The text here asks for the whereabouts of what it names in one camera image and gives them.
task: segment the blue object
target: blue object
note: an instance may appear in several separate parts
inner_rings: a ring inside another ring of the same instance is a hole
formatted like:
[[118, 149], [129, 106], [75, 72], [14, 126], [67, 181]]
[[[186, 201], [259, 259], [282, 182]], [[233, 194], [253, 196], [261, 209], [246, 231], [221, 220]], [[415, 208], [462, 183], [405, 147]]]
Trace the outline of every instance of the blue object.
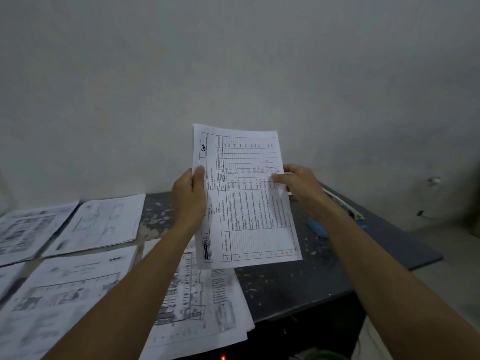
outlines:
[[[358, 226], [360, 226], [361, 229], [363, 230], [367, 229], [367, 226], [365, 225], [365, 220], [355, 220], [355, 222], [358, 224]], [[312, 229], [313, 232], [318, 236], [320, 236], [321, 238], [328, 239], [327, 230], [325, 230], [325, 227], [323, 227], [320, 222], [310, 217], [307, 220], [307, 226], [310, 229]]]

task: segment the concrete floor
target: concrete floor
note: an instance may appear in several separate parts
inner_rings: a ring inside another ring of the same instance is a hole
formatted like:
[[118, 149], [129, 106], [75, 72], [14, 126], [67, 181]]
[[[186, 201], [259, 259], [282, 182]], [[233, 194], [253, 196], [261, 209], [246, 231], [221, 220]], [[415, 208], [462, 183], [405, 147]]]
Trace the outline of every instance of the concrete floor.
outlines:
[[[480, 332], [480, 238], [454, 223], [430, 226], [414, 234], [444, 255], [444, 260], [415, 270], [415, 275]], [[352, 359], [392, 359], [368, 318]]]

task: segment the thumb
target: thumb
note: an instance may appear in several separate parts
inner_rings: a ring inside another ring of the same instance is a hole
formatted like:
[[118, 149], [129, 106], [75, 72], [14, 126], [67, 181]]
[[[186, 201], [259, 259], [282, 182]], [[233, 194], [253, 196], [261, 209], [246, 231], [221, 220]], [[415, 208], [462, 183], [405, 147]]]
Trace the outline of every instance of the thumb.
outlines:
[[273, 182], [286, 184], [287, 186], [292, 185], [294, 177], [295, 176], [293, 174], [277, 174], [277, 173], [272, 174]]
[[195, 169], [195, 173], [193, 174], [193, 189], [195, 190], [204, 190], [204, 174], [205, 168], [203, 165], [199, 165]]

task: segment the black tabletop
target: black tabletop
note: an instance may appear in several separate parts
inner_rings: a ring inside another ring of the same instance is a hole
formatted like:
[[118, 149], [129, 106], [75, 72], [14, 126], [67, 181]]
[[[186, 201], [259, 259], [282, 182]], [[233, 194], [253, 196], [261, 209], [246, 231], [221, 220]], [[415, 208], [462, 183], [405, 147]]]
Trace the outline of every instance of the black tabletop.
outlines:
[[[413, 235], [327, 189], [359, 211], [369, 235], [407, 269], [443, 259], [441, 253]], [[255, 322], [302, 311], [353, 291], [328, 239], [307, 227], [308, 214], [298, 203], [292, 203], [291, 209], [303, 260], [235, 269]], [[172, 216], [171, 192], [146, 196], [141, 223], [148, 232], [162, 233], [173, 224]]]

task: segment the stack of paper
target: stack of paper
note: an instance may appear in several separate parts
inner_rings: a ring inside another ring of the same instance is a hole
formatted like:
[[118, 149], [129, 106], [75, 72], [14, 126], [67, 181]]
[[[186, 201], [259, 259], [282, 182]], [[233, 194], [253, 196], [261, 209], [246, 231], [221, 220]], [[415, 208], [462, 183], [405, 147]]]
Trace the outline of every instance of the stack of paper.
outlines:
[[193, 126], [192, 168], [205, 167], [208, 212], [195, 234], [202, 269], [301, 260], [276, 131]]
[[145, 194], [90, 200], [45, 250], [43, 257], [101, 248], [135, 240]]
[[0, 218], [0, 266], [32, 259], [77, 205], [78, 201], [5, 214]]
[[130, 270], [136, 246], [47, 259], [0, 311], [2, 359], [40, 359]]
[[[145, 242], [143, 256], [159, 242]], [[169, 360], [247, 339], [255, 327], [233, 269], [200, 270], [190, 241], [141, 353]]]
[[24, 268], [25, 264], [26, 263], [24, 262], [18, 262], [16, 264], [0, 268], [0, 300], [18, 278], [18, 275]]

